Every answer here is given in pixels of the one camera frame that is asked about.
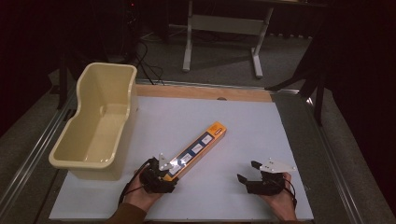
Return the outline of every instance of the gray floor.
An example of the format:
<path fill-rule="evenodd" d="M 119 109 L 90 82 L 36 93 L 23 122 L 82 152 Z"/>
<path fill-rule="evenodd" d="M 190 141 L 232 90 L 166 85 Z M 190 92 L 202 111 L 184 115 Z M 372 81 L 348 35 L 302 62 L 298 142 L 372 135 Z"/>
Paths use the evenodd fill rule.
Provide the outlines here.
<path fill-rule="evenodd" d="M 181 71 L 185 34 L 172 35 L 169 44 L 164 44 L 155 35 L 145 36 L 148 53 L 145 62 L 152 66 L 161 67 L 162 80 L 177 82 L 193 82 L 210 85 L 267 87 L 275 85 L 292 76 L 294 69 L 301 60 L 309 39 L 268 36 L 265 38 L 260 53 L 264 78 L 257 79 L 254 76 L 249 48 L 253 47 L 256 39 L 253 37 L 242 38 L 237 41 L 208 42 L 210 35 L 194 34 L 192 47 L 191 70 L 189 73 Z M 139 54 L 143 55 L 144 47 L 139 45 Z M 141 69 L 138 69 L 138 78 L 145 78 Z M 298 90 L 302 82 L 289 86 L 290 89 Z M 45 131 L 52 117 L 57 113 L 57 96 L 44 95 L 1 139 L 0 139 L 0 193 L 6 192 L 8 184 L 18 172 L 22 162 L 35 147 L 39 137 Z M 286 113 L 285 108 L 279 108 L 281 113 Z M 322 112 L 323 128 L 326 139 L 332 149 L 332 155 L 339 164 L 340 172 L 352 192 L 354 203 L 358 208 L 363 223 L 396 223 L 383 196 L 376 186 L 370 171 L 368 170 L 359 148 L 342 118 L 330 91 L 325 91 Z M 313 207 L 316 223 L 349 223 L 345 212 L 337 212 L 343 206 L 340 198 L 336 195 L 332 174 L 326 167 L 327 157 L 325 151 L 305 150 L 304 144 L 311 144 L 307 136 L 309 133 L 299 133 L 299 127 L 285 127 L 288 130 L 296 130 L 295 134 L 288 135 L 290 142 L 298 142 L 295 138 L 306 138 L 300 145 L 293 145 L 296 161 L 302 160 L 299 169 L 304 169 L 303 180 L 307 186 L 307 195 Z M 45 150 L 42 157 L 46 158 L 49 151 Z M 317 163 L 325 168 L 315 170 Z M 64 171 L 52 169 L 47 160 L 41 160 L 35 171 L 26 178 L 26 186 L 21 191 L 20 197 L 9 210 L 4 223 L 58 223 L 48 221 L 51 204 L 56 197 L 59 187 L 62 185 Z M 51 189 L 38 187 L 52 185 Z"/>

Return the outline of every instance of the white board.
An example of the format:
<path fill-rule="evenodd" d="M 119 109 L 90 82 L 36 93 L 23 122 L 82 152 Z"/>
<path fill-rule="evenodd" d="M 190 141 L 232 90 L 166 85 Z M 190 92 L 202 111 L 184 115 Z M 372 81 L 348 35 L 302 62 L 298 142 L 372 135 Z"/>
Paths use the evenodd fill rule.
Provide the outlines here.
<path fill-rule="evenodd" d="M 118 198 L 134 170 L 162 152 L 172 159 L 214 121 L 228 131 L 148 212 L 157 221 L 259 221 L 274 220 L 268 205 L 247 194 L 236 174 L 260 180 L 250 161 L 268 158 L 295 164 L 279 113 L 274 103 L 139 97 L 134 131 L 125 128 L 120 147 L 128 147 L 127 162 L 119 181 L 77 179 L 68 173 L 50 219 L 107 219 L 115 212 Z M 299 219 L 313 215 L 300 175 L 291 172 L 296 189 Z"/>

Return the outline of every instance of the rectangular package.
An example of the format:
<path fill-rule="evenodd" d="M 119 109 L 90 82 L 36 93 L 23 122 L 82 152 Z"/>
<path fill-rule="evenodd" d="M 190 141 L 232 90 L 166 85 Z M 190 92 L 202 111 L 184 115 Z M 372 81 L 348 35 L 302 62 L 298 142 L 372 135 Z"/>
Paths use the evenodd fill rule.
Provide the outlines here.
<path fill-rule="evenodd" d="M 174 157 L 170 163 L 173 168 L 163 178 L 172 181 L 181 178 L 195 163 L 197 163 L 224 136 L 227 128 L 219 122 L 214 122 L 186 149 Z"/>

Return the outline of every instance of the human arm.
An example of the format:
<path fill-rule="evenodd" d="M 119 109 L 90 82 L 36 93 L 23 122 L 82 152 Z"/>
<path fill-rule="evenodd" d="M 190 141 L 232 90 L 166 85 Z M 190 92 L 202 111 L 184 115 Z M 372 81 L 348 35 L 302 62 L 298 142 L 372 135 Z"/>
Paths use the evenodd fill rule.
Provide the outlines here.
<path fill-rule="evenodd" d="M 123 202 L 106 224 L 141 224 L 150 207 L 163 196 L 159 193 L 147 193 L 139 176 L 140 173 L 136 175 L 126 190 Z"/>
<path fill-rule="evenodd" d="M 290 189 L 291 175 L 288 173 L 283 173 L 285 178 L 285 186 Z M 297 220 L 297 216 L 294 211 L 294 205 L 291 195 L 282 190 L 279 194 L 273 196 L 259 195 L 268 205 L 270 205 L 271 210 L 274 212 L 276 217 L 281 221 L 281 223 L 301 223 Z"/>

